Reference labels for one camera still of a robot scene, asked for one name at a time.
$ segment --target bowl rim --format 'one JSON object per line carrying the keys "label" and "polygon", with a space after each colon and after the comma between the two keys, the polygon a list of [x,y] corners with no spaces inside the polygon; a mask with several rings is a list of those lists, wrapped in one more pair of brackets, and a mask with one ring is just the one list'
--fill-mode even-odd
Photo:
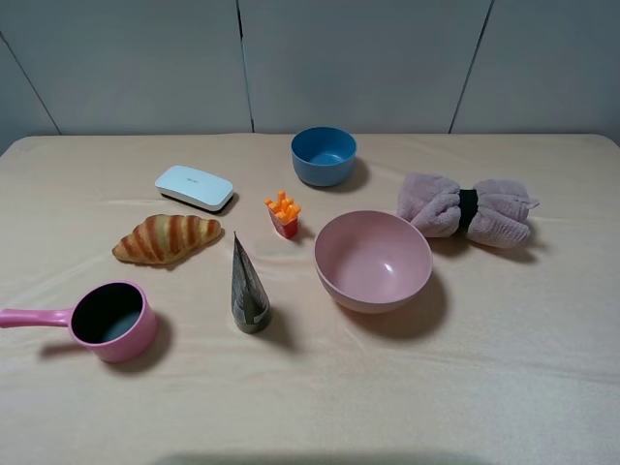
{"label": "bowl rim", "polygon": [[[342,160],[341,162],[338,163],[334,163],[331,165],[323,165],[321,163],[312,163],[312,162],[308,162],[307,160],[304,160],[303,158],[299,157],[295,151],[293,150],[293,144],[295,143],[295,139],[297,139],[297,137],[301,136],[303,133],[307,133],[308,131],[314,131],[316,129],[332,129],[334,131],[337,131],[339,133],[343,133],[346,136],[349,136],[349,138],[353,141],[353,153],[351,155],[349,155],[347,158],[345,158],[344,160]],[[294,135],[293,139],[291,140],[291,154],[301,163],[308,165],[310,167],[321,167],[321,168],[326,168],[326,167],[337,167],[339,165],[342,165],[344,163],[347,163],[349,161],[351,161],[352,159],[355,158],[355,156],[357,155],[357,141],[356,138],[354,138],[350,133],[348,133],[347,131],[340,129],[340,128],[336,128],[334,126],[313,126],[311,128],[306,128],[303,131],[298,132],[297,134]]]}
{"label": "bowl rim", "polygon": [[[424,277],[423,280],[420,281],[421,284],[412,293],[409,293],[409,295],[407,295],[407,296],[405,296],[403,298],[398,298],[396,300],[375,300],[375,301],[359,300],[358,298],[355,298],[355,297],[351,296],[350,294],[344,293],[343,291],[341,291],[338,288],[336,288],[333,284],[331,284],[331,282],[326,278],[326,276],[321,271],[321,268],[319,267],[319,263],[317,262],[317,243],[319,242],[319,238],[321,237],[321,234],[327,228],[327,226],[329,224],[331,224],[332,222],[338,220],[339,218],[341,218],[343,216],[347,216],[347,215],[351,215],[351,214],[357,214],[357,213],[379,213],[379,214],[382,214],[382,215],[391,216],[392,218],[396,218],[396,219],[402,221],[403,223],[405,223],[412,230],[414,230],[414,232],[416,232],[416,234],[422,239],[422,243],[425,245],[424,249],[426,250],[426,253],[428,254],[428,260],[429,260],[430,266],[428,267],[428,271],[426,273],[426,276]],[[324,283],[326,283],[332,290],[334,290],[335,292],[339,293],[340,295],[343,295],[344,297],[352,300],[353,302],[360,303],[360,304],[372,304],[372,305],[395,304],[395,303],[404,302],[404,301],[409,300],[414,295],[419,293],[424,286],[426,286],[426,284],[428,283],[428,280],[430,279],[431,274],[433,273],[433,265],[434,265],[433,253],[432,253],[432,250],[430,248],[430,245],[428,244],[428,241],[426,240],[426,237],[424,237],[424,235],[418,230],[418,228],[416,228],[414,225],[409,223],[407,220],[405,220],[405,219],[401,218],[400,216],[397,216],[397,215],[395,215],[393,213],[388,213],[386,211],[381,211],[381,210],[370,210],[370,209],[348,211],[346,213],[343,213],[341,215],[338,215],[338,216],[332,218],[327,223],[325,223],[325,225],[321,228],[321,230],[317,234],[317,237],[316,237],[316,239],[314,241],[314,254],[313,254],[313,256],[314,256],[313,257],[313,259],[314,259],[314,266],[315,266],[315,269],[317,270],[317,273],[319,274],[321,280]]]}

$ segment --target white wall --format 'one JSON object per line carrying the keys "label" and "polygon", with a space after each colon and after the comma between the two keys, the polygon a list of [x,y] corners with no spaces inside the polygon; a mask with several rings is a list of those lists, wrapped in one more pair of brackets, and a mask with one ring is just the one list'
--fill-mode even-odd
{"label": "white wall", "polygon": [[251,131],[234,0],[0,0],[62,134]]}
{"label": "white wall", "polygon": [[58,134],[9,49],[0,40],[0,155],[17,139]]}
{"label": "white wall", "polygon": [[45,105],[0,43],[0,153],[53,123],[208,134],[250,132],[252,118],[259,132],[620,141],[618,17],[618,0],[0,0]]}
{"label": "white wall", "polygon": [[255,128],[446,133],[490,0],[241,0]]}
{"label": "white wall", "polygon": [[453,131],[620,142],[619,20],[618,0],[496,0]]}

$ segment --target toy croissant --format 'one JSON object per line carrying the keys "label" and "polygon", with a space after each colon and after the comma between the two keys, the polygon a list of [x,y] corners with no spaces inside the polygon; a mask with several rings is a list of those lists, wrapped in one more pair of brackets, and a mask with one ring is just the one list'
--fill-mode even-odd
{"label": "toy croissant", "polygon": [[171,264],[211,242],[220,231],[217,220],[194,215],[153,215],[120,239],[112,254],[121,262]]}

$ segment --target rolled towel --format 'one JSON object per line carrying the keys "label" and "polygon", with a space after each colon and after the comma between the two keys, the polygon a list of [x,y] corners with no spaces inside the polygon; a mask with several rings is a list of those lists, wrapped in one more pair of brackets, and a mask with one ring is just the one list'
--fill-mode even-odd
{"label": "rolled towel", "polygon": [[511,248],[530,236],[530,199],[519,182],[487,179],[472,190],[438,174],[408,174],[398,194],[396,214],[425,237],[448,237],[462,230],[470,240],[491,247]]}

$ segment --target blue bowl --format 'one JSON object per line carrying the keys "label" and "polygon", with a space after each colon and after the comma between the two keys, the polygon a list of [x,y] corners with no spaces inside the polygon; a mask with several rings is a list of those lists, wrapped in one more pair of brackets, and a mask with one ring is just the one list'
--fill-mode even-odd
{"label": "blue bowl", "polygon": [[357,144],[336,128],[311,128],[297,134],[291,143],[293,168],[299,179],[312,186],[335,186],[353,172]]}

